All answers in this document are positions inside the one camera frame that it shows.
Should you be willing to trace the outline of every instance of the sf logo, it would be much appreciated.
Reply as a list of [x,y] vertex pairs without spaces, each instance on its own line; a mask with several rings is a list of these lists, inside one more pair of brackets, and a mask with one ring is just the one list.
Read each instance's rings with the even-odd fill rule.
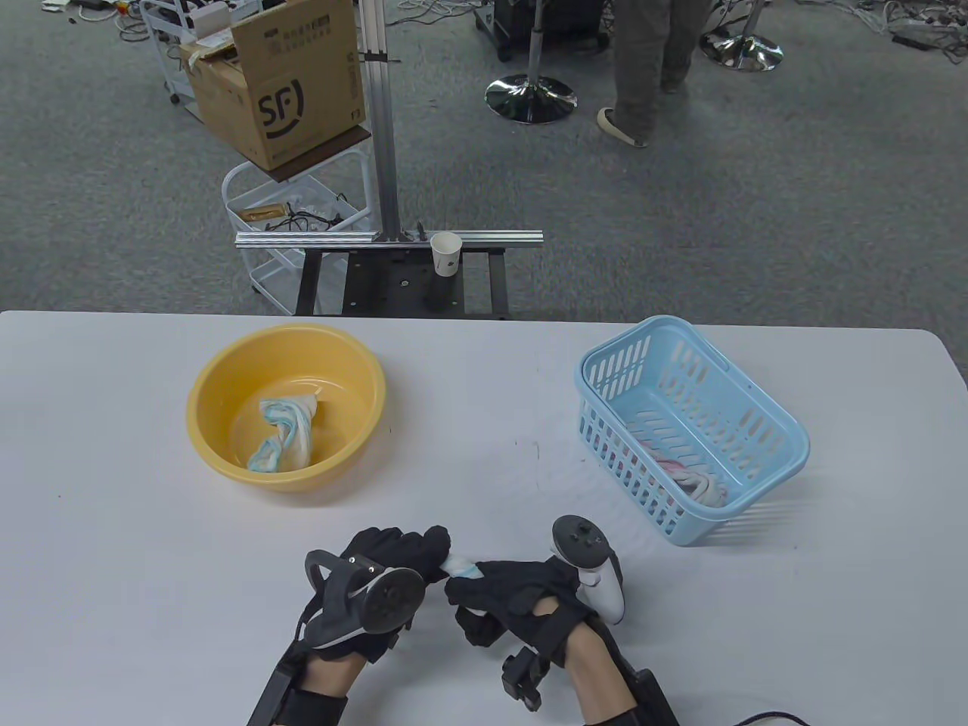
[[258,110],[262,114],[262,126],[269,127],[277,122],[287,122],[282,128],[265,133],[266,138],[279,138],[292,131],[303,112],[302,86],[295,78],[288,86],[283,86],[274,94],[258,100]]

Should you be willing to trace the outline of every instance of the chrome stand base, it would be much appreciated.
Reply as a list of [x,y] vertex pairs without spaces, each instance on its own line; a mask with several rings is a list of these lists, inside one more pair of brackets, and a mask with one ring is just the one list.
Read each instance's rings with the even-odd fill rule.
[[717,38],[707,33],[700,40],[699,47],[710,60],[734,71],[772,71],[783,60],[779,45],[757,35]]
[[550,124],[578,107],[575,92],[561,81],[539,76],[530,83],[528,74],[499,78],[487,87],[484,100],[494,113],[519,124]]

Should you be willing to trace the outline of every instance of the cardboard box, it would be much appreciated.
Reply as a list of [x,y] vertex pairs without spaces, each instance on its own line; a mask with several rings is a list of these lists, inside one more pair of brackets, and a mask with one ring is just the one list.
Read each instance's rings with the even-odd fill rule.
[[182,62],[205,126],[258,166],[285,164],[366,118],[352,0],[287,0],[231,36],[234,51],[182,45]]

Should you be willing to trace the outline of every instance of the white shoe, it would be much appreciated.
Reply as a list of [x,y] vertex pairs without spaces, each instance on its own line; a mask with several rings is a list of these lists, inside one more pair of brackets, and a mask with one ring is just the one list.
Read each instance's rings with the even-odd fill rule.
[[614,136],[619,141],[627,143],[629,146],[633,146],[637,149],[644,149],[648,144],[644,141],[636,141],[634,138],[629,136],[626,132],[612,123],[612,114],[615,112],[613,108],[601,108],[598,110],[598,117],[596,121],[598,122],[598,128],[609,136]]

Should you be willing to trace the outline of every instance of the person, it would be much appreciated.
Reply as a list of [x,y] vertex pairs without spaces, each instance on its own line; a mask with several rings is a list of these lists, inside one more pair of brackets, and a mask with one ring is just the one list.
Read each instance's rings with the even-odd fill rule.
[[711,0],[615,0],[615,106],[598,111],[599,128],[645,148],[659,93],[680,90],[710,14]]
[[[423,535],[370,528],[357,533],[341,557],[362,555],[386,567],[409,567],[431,585],[446,577],[440,566],[449,551],[450,536],[443,527]],[[585,722],[612,723],[635,712],[638,704],[605,642],[588,624],[593,611],[576,596],[577,572],[556,562],[479,562],[482,578],[451,578],[444,592],[457,606],[455,620],[466,639],[476,646],[488,647],[510,631],[538,648],[542,626],[554,618],[566,637],[549,655],[570,677]],[[398,631],[358,635],[308,656],[277,726],[336,724],[354,682],[368,663],[386,654]]]

